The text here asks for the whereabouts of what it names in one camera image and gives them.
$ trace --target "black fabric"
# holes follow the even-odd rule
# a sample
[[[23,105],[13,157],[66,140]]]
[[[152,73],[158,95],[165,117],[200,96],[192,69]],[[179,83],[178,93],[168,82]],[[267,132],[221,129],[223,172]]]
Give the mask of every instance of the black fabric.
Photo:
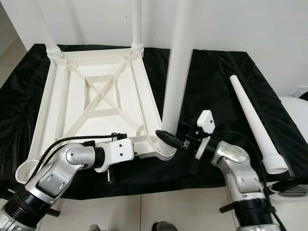
[[[116,49],[101,45],[61,46],[62,51]],[[162,115],[169,50],[146,48],[144,65],[155,102]],[[49,68],[45,46],[35,44],[0,89],[0,184],[15,188],[17,167],[26,160],[41,96]],[[268,175],[268,180],[308,183],[308,145],[283,108],[270,85],[246,52],[194,50],[184,96],[181,122],[190,122],[202,110],[210,109],[215,131],[234,130],[255,142],[229,77],[236,74],[256,108],[277,150],[290,171]],[[178,129],[178,137],[183,137]],[[218,140],[243,147],[258,171],[255,153],[245,140],[234,135],[221,135]],[[224,185],[220,170],[204,155],[196,161],[192,154],[177,152],[170,161],[155,157],[134,159],[113,166],[115,184],[107,183],[105,173],[93,169],[77,173],[66,198],[97,197],[153,193],[184,188],[219,187]]]

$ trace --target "white pipe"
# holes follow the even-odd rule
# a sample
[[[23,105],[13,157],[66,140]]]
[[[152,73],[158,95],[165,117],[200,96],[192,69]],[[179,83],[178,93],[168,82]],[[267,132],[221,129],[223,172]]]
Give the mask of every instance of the white pipe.
[[[176,134],[178,128],[186,80],[193,51],[190,40],[191,16],[192,1],[180,0],[175,21],[172,50],[169,58],[162,121],[162,130],[173,135]],[[162,154],[173,156],[176,149],[159,140],[158,150]]]
[[[57,46],[55,40],[53,39],[50,30],[48,29],[47,22],[42,13],[42,10],[39,6],[37,0],[28,0],[30,7],[32,8],[32,12],[38,22],[41,35],[43,37],[46,52],[48,57],[59,57],[62,55],[60,48]]]
[[[133,0],[132,4],[132,34],[133,52],[140,52],[143,56],[143,44],[141,43],[141,0]]]
[[[230,81],[263,155],[263,164],[266,171],[269,174],[280,174],[286,172],[288,170],[288,166],[285,163],[284,158],[278,154],[237,76],[231,76]]]

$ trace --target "white plastic table frame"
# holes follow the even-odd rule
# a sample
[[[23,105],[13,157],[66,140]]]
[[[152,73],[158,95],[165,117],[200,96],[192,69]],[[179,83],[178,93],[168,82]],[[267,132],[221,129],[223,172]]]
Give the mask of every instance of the white plastic table frame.
[[[175,150],[161,141],[158,143],[155,135],[155,131],[164,128],[164,125],[142,61],[141,0],[133,0],[132,3],[131,48],[75,52],[62,52],[59,49],[37,0],[28,1],[37,18],[51,65],[30,153],[16,171],[17,181],[26,183],[44,151],[64,137],[127,133],[134,142],[139,158],[156,156],[162,160],[171,159]],[[173,39],[175,46],[167,77],[169,87],[166,89],[165,104],[172,105],[172,109],[164,108],[165,124],[174,121],[164,130],[173,134],[177,129],[192,52],[185,36],[189,24],[183,24],[189,19],[188,6],[189,0],[179,1]],[[179,79],[182,79],[180,84],[176,83]],[[179,94],[179,99],[171,97],[172,94]]]

